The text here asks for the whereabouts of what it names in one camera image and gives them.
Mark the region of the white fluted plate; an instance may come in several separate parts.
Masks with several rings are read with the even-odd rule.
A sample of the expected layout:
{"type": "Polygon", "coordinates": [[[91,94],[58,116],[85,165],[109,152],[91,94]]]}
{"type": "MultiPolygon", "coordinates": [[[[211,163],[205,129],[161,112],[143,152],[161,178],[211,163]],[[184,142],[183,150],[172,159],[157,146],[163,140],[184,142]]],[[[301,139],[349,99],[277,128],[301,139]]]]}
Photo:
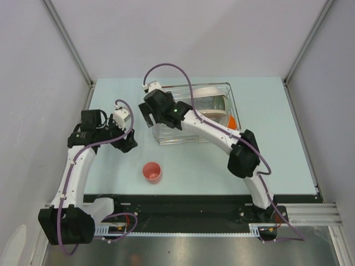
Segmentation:
{"type": "Polygon", "coordinates": [[[217,88],[216,86],[208,86],[204,88],[194,88],[192,90],[194,98],[205,98],[205,97],[213,97],[220,96],[224,93],[217,88]]]}

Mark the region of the pink and cream plate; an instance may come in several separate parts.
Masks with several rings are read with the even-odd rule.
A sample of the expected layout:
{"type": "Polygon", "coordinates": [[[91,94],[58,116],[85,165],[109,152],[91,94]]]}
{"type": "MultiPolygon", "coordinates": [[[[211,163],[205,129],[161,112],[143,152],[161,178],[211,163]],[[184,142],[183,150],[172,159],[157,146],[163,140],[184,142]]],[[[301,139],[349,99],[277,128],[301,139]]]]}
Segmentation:
{"type": "Polygon", "coordinates": [[[227,112],[224,110],[208,109],[208,110],[199,110],[199,113],[209,119],[222,118],[227,116],[227,112]]]}

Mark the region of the green bowl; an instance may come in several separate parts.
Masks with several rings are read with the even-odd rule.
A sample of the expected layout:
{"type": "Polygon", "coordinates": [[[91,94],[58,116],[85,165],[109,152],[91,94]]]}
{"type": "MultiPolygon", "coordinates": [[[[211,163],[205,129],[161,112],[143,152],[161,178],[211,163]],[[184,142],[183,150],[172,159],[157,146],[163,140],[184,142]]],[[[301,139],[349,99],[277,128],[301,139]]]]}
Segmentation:
{"type": "Polygon", "coordinates": [[[232,108],[231,100],[226,95],[216,95],[213,97],[212,105],[215,110],[229,112],[232,108]]]}

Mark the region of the pink cup orange handle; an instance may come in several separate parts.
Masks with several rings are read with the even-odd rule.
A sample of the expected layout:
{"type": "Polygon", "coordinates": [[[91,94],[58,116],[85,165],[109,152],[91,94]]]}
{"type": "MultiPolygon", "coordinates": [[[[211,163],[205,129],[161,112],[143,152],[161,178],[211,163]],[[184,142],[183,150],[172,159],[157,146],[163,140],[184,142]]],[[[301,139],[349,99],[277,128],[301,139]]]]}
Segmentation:
{"type": "Polygon", "coordinates": [[[157,184],[161,180],[161,167],[156,162],[148,162],[144,165],[142,169],[142,174],[148,182],[152,184],[157,184]]]}

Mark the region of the white and orange bowl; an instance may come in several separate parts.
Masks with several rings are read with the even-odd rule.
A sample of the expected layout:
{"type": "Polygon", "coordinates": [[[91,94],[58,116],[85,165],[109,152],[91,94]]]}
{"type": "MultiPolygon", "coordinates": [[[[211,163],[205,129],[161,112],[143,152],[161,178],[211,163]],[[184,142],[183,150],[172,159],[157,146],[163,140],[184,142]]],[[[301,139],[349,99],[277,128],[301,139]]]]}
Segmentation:
{"type": "Polygon", "coordinates": [[[237,122],[235,118],[230,114],[223,114],[219,124],[229,129],[237,130],[237,122]]]}

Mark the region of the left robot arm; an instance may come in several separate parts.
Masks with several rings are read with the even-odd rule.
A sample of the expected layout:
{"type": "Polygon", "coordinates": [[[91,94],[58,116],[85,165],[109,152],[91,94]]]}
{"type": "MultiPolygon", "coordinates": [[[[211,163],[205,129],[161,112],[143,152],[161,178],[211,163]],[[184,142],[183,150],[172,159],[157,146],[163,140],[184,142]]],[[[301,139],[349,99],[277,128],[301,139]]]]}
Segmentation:
{"type": "Polygon", "coordinates": [[[98,198],[85,207],[84,190],[101,145],[111,144],[123,153],[137,147],[128,121],[134,121],[132,111],[119,105],[111,115],[100,109],[81,112],[81,121],[67,140],[67,164],[57,193],[50,206],[38,214],[51,245],[88,244],[98,223],[122,217],[122,207],[112,198],[98,198]]]}

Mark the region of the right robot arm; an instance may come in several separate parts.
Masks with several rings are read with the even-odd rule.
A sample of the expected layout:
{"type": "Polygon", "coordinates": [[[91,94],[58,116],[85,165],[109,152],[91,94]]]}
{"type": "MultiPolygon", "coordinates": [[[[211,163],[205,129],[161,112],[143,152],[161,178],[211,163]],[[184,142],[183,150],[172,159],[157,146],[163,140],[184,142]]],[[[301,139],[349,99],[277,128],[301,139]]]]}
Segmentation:
{"type": "Polygon", "coordinates": [[[191,131],[222,149],[229,156],[227,169],[241,178],[248,188],[256,208],[256,217],[261,222],[269,222],[275,217],[273,193],[262,178],[271,174],[271,168],[260,154],[252,131],[239,132],[221,126],[200,114],[193,105],[176,102],[169,91],[144,89],[144,92],[144,102],[139,109],[148,127],[164,124],[171,129],[191,131]]]}

